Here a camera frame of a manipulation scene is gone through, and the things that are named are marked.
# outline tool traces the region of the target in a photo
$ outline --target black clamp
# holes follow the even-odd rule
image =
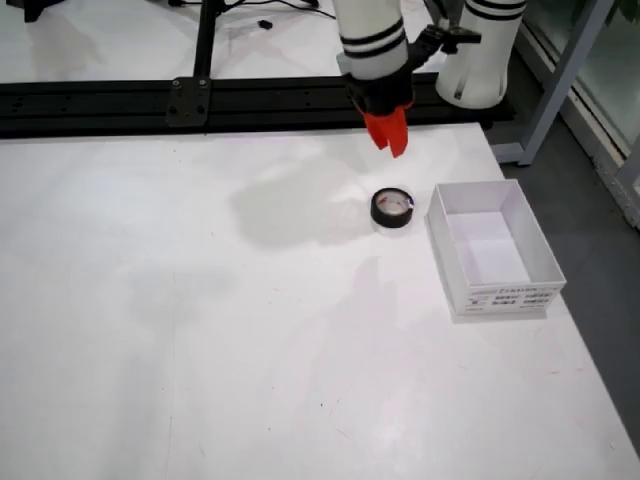
[[[411,76],[438,50],[446,54],[458,52],[461,43],[480,43],[482,35],[466,28],[428,25],[415,42],[409,44],[409,61],[399,70],[375,80],[358,80],[344,75],[347,92],[361,113],[376,116],[391,115],[398,106],[408,107],[413,102]]]
[[[211,79],[178,77],[171,82],[166,120],[170,127],[204,127],[209,118]]]

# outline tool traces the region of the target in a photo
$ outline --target cardboard box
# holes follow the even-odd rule
[[[426,221],[458,315],[544,311],[566,284],[515,180],[438,184]]]

